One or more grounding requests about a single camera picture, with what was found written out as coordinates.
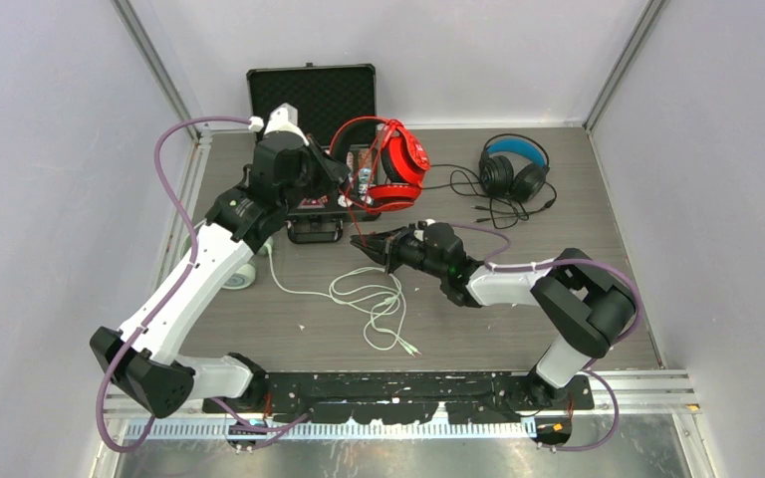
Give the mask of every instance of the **wooden tabletop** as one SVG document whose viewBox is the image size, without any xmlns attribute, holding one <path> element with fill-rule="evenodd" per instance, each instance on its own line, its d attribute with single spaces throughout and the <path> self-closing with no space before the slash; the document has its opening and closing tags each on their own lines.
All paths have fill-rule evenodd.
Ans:
<svg viewBox="0 0 765 478">
<path fill-rule="evenodd" d="M 493 129 L 417 130 L 430 161 L 476 168 L 482 143 L 502 132 Z M 541 142 L 550 154 L 549 180 L 558 190 L 556 204 L 546 212 L 521 222 L 506 232 L 512 248 L 498 262 L 531 262 L 554 257 L 566 247 L 576 247 L 594 259 L 630 272 L 626 252 L 615 224 L 591 144 L 581 128 L 534 128 L 514 132 Z M 203 216 L 215 196 L 241 178 L 242 166 L 251 161 L 254 136 L 222 133 L 214 137 L 201 184 L 195 217 Z M 519 170 L 520 163 L 514 163 Z M 431 170 L 424 185 L 448 182 L 450 169 Z M 532 204 L 540 207 L 551 192 L 542 191 Z M 486 200 L 461 197 L 449 188 L 424 191 L 416 205 L 384 214 L 373 223 L 361 223 L 363 232 L 385 231 L 432 218 L 470 223 L 485 212 L 472 209 Z M 346 236 L 355 233 L 354 226 Z M 457 231 L 468 254 L 481 258 L 502 245 L 489 234 Z M 327 292 L 330 283 L 354 269 L 373 263 L 349 244 L 292 244 L 285 232 L 275 235 L 274 266 L 277 278 L 293 290 Z M 255 259 L 256 283 L 242 291 L 221 291 L 195 324 L 182 352 L 194 357 L 220 357 L 238 352 L 268 370 L 487 370 L 529 369 L 558 332 L 537 307 L 493 306 L 458 308 L 439 291 L 439 281 L 401 268 L 407 315 L 402 337 L 421 352 L 410 357 L 402 348 L 378 352 L 363 339 L 368 316 L 326 298 L 290 295 L 279 290 L 270 277 L 268 261 Z M 345 290 L 365 284 L 391 285 L 382 273 L 367 274 L 340 283 Z M 397 316 L 378 319 L 395 328 Z M 380 346 L 390 336 L 370 333 Z M 646 327 L 597 364 L 600 369 L 657 368 Z"/>
</svg>

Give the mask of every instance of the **headphone cable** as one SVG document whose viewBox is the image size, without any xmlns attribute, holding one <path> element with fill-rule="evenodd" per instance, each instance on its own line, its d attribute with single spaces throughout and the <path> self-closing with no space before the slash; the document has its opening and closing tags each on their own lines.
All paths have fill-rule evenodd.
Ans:
<svg viewBox="0 0 765 478">
<path fill-rule="evenodd" d="M 428 187 L 424 187 L 423 190 L 444 189 L 449 187 L 454 193 L 458 194 L 459 196 L 481 197 L 483 199 L 488 199 L 487 207 L 478 205 L 478 206 L 473 206 L 473 208 L 479 211 L 488 212 L 489 217 L 481 217 L 479 219 L 474 220 L 473 222 L 481 223 L 481 222 L 491 221 L 491 225 L 494 227 L 494 229 L 498 229 L 498 230 L 510 229 L 516 226 L 519 221 L 528 221 L 529 217 L 532 214 L 543 212 L 549 209 L 550 207 L 552 207 L 553 204 L 556 203 L 556 199 L 558 198 L 558 192 L 556 191 L 556 188 L 552 184 L 547 182 L 545 184 L 549 186 L 550 189 L 553 190 L 553 198 L 547 201 L 543 206 L 541 206 L 540 209 L 537 209 L 535 211 L 527 211 L 526 207 L 520 201 L 515 201 L 507 197 L 493 197 L 493 196 L 489 196 L 487 194 L 479 192 L 476 189 L 476 184 L 479 184 L 479 175 L 473 169 L 470 169 L 465 166 L 461 166 L 459 164 L 451 164 L 451 163 L 434 164 L 432 167 L 451 167 L 451 168 L 454 168 L 454 170 L 450 172 L 450 178 L 447 184 L 428 186 Z M 462 176 L 464 176 L 464 180 L 457 181 L 455 179 L 456 174 L 461 174 Z M 456 189 L 456 186 L 463 186 L 463 185 L 470 186 L 473 192 L 466 192 L 466 191 L 462 192 Z M 498 210 L 494 204 L 494 201 L 497 201 L 500 204 L 506 206 L 508 210 Z"/>
<path fill-rule="evenodd" d="M 355 120 L 360 120 L 360 119 L 361 118 L 353 119 L 351 121 L 348 121 L 348 123 L 353 122 Z M 339 132 L 341 132 L 342 129 L 344 129 L 344 127 L 348 123 L 345 123 L 341 128 L 339 128 L 339 130 L 336 131 L 336 135 L 338 135 Z M 333 145 L 336 144 L 336 135 L 333 136 L 333 141 L 331 143 L 330 148 L 332 148 Z M 369 156 L 372 155 L 372 151 L 374 151 L 374 146 L 375 144 L 377 144 L 377 141 L 379 139 L 380 139 L 380 134 L 379 133 L 375 134 L 374 141 L 371 142 L 371 145 L 368 147 L 368 150 L 365 152 L 365 154 L 362 154 L 362 155 L 357 154 L 357 156 L 360 156 L 360 157 L 355 157 L 353 161 L 353 166 L 355 169 L 351 171 L 351 173 L 354 176 L 353 180 L 348 181 L 347 188 L 345 188 L 345 190 L 341 190 L 341 189 L 339 190 L 339 192 L 343 196 L 345 196 L 345 209 L 348 210 L 348 215 L 351 217 L 351 221 L 354 223 L 354 226 L 357 228 L 357 233 L 359 234 L 359 238 L 362 241 L 362 244 L 364 246 L 368 246 L 368 243 L 365 241 L 365 235 L 362 233 L 362 229 L 360 229 L 359 227 L 359 221 L 356 218 L 356 214 L 354 214 L 352 206 L 355 205 L 359 207 L 360 209 L 364 210 L 365 212 L 370 212 L 370 211 L 368 210 L 368 207 L 365 206 L 365 199 L 363 197 L 359 196 L 358 201 L 354 201 L 351 199 L 350 194 L 351 194 L 351 190 L 353 189 L 354 182 L 359 181 L 359 173 L 362 170 L 362 168 L 365 167 L 365 162 L 368 160 Z M 376 154 L 376 157 L 372 159 L 371 177 L 377 177 L 377 164 L 378 162 L 380 162 L 381 150 L 382 149 L 380 148 Z"/>
</svg>

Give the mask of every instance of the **black carrying case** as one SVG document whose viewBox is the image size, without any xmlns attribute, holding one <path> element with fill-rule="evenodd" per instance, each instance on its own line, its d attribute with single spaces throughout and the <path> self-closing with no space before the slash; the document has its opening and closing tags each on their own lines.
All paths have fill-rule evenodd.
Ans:
<svg viewBox="0 0 765 478">
<path fill-rule="evenodd" d="M 376 70 L 370 64 L 251 70 L 247 80 L 253 116 L 267 120 L 271 111 L 288 103 L 298 110 L 298 127 L 324 147 L 348 120 L 377 114 Z M 369 125 L 367 131 L 358 134 L 361 141 L 351 148 L 354 157 L 358 157 L 360 147 L 371 144 L 376 128 Z M 354 193 L 358 193 L 356 186 L 351 195 Z M 338 199 L 339 193 L 334 192 L 290 211 L 289 239 L 296 244 L 340 240 L 344 224 L 351 218 Z M 351 211 L 361 221 L 380 217 L 356 206 Z"/>
</svg>

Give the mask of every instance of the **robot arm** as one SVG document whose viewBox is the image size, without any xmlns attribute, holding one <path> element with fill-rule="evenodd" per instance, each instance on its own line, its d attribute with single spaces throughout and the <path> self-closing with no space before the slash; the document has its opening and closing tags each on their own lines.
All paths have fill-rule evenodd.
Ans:
<svg viewBox="0 0 765 478">
<path fill-rule="evenodd" d="M 461 239 L 446 223 L 426 221 L 365 238 L 353 236 L 351 244 L 389 273 L 406 265 L 439 278 L 441 291 L 460 307 L 540 306 L 559 336 L 528 375 L 525 391 L 537 406 L 564 400 L 565 385 L 589 361 L 606 355 L 636 311 L 631 292 L 593 266 L 492 270 L 464 252 Z M 578 249 L 566 249 L 540 264 L 563 259 L 589 258 Z M 583 289 L 586 294 L 578 296 Z"/>
<path fill-rule="evenodd" d="M 174 413 L 189 399 L 239 397 L 251 392 L 261 372 L 239 356 L 189 358 L 178 351 L 195 321 L 235 270 L 285 224 L 289 210 L 308 197 L 338 188 L 350 174 L 346 164 L 326 156 L 296 126 L 297 112 L 283 105 L 269 118 L 254 149 L 250 180 L 216 198 L 197 233 L 197 263 L 133 343 L 113 374 L 113 383 L 158 418 Z M 142 321 L 189 265 L 189 255 L 174 268 L 148 301 L 118 330 L 98 328 L 90 340 L 106 370 L 124 340 L 142 329 Z"/>
</svg>

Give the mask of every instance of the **gray wall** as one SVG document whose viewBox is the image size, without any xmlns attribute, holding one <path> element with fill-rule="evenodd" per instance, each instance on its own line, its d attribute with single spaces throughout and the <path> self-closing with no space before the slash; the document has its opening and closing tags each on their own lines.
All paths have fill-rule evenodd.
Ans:
<svg viewBox="0 0 765 478">
<path fill-rule="evenodd" d="M 765 476 L 765 2 L 670 2 L 594 140 L 716 457 Z"/>
<path fill-rule="evenodd" d="M 110 2 L 0 1 L 0 477 L 87 476 L 88 340 L 147 297 L 174 122 Z M 169 146 L 178 181 L 188 140 Z"/>
<path fill-rule="evenodd" d="M 132 2 L 194 114 L 250 115 L 250 69 L 373 63 L 379 113 L 424 124 L 581 122 L 646 3 Z"/>
</svg>

